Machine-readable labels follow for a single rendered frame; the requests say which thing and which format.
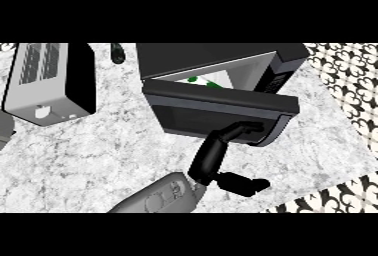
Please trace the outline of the silver toaster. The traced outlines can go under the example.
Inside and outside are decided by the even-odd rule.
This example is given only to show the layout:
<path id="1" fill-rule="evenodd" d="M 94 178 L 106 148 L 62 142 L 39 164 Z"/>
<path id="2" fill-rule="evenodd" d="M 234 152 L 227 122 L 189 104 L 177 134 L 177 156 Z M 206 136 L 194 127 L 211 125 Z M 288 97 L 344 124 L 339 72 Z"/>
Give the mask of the silver toaster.
<path id="1" fill-rule="evenodd" d="M 19 43 L 3 110 L 38 126 L 96 113 L 94 52 L 87 43 Z"/>

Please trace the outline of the dark grey microwave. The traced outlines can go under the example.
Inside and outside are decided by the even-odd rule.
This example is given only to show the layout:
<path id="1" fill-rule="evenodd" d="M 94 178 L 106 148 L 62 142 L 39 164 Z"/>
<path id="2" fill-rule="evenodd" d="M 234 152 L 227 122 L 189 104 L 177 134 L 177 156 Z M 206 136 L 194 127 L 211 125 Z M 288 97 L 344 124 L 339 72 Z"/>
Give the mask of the dark grey microwave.
<path id="1" fill-rule="evenodd" d="M 137 43 L 141 79 L 177 81 L 225 71 L 234 89 L 276 93 L 304 60 L 302 43 Z"/>

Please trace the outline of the grey appliance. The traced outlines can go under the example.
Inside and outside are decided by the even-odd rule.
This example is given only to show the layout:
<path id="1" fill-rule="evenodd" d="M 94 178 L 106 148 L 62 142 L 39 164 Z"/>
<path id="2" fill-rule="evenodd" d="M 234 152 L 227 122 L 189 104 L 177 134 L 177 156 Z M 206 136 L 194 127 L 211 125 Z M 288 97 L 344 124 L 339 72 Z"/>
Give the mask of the grey appliance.
<path id="1" fill-rule="evenodd" d="M 13 116 L 0 110 L 0 150 L 4 148 L 10 137 L 14 134 Z"/>

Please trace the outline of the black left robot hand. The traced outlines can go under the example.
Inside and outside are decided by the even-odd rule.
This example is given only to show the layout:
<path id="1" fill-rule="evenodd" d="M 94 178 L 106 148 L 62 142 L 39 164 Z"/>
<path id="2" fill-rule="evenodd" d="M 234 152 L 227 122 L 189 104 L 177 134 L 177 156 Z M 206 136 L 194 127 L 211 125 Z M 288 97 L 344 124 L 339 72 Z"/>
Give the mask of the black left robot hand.
<path id="1" fill-rule="evenodd" d="M 189 177 L 200 185 L 208 186 L 215 181 L 220 189 L 243 197 L 254 196 L 270 187 L 270 182 L 265 179 L 249 179 L 231 172 L 218 172 L 228 142 L 245 133 L 262 131 L 262 123 L 249 121 L 236 122 L 221 130 L 211 131 L 187 171 Z"/>

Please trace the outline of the dark green bottle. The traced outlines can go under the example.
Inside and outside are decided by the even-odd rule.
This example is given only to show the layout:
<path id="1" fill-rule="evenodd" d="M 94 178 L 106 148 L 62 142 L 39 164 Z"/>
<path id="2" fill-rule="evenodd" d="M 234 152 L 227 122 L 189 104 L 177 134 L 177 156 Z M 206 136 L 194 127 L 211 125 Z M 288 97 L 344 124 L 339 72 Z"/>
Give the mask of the dark green bottle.
<path id="1" fill-rule="evenodd" d="M 124 49 L 118 43 L 110 44 L 110 60 L 115 64 L 121 64 L 125 60 Z"/>

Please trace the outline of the dark grey microwave door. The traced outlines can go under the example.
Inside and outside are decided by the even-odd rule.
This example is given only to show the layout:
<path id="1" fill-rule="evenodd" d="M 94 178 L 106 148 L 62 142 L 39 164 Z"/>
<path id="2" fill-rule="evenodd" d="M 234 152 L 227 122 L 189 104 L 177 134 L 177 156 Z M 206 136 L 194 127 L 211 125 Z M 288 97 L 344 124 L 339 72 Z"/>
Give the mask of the dark grey microwave door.
<path id="1" fill-rule="evenodd" d="M 264 147 L 299 113 L 298 98 L 228 88 L 146 79 L 141 92 L 165 133 L 205 138 L 239 121 L 262 124 L 261 132 L 242 134 L 233 143 Z"/>

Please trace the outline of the white green milk carton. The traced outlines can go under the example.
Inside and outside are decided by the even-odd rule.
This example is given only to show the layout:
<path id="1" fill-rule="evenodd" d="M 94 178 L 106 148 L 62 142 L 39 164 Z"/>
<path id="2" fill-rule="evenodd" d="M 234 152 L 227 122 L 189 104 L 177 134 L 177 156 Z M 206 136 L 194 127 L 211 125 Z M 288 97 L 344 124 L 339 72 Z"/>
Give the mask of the white green milk carton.
<path id="1" fill-rule="evenodd" d="M 200 85 L 209 88 L 233 88 L 225 71 L 218 71 L 203 75 L 186 77 L 180 80 L 180 83 Z"/>

